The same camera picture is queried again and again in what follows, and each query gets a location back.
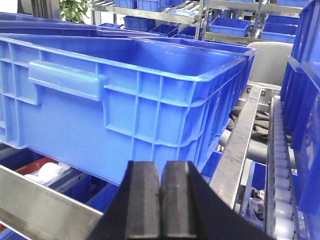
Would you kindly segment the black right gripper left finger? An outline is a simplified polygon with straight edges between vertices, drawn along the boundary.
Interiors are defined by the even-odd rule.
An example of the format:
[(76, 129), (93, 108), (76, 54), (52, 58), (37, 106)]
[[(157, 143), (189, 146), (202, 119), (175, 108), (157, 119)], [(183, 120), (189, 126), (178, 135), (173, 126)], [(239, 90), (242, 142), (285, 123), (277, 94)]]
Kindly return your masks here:
[(89, 240), (158, 240), (159, 174), (154, 162), (129, 161), (119, 189)]

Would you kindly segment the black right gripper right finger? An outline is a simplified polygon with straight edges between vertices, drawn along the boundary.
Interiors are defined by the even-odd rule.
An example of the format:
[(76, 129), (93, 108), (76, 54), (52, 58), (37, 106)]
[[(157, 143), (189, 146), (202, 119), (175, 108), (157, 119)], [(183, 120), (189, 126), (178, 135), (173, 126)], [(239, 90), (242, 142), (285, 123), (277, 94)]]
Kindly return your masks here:
[(230, 209), (190, 161), (168, 161), (160, 189), (163, 240), (269, 240)]

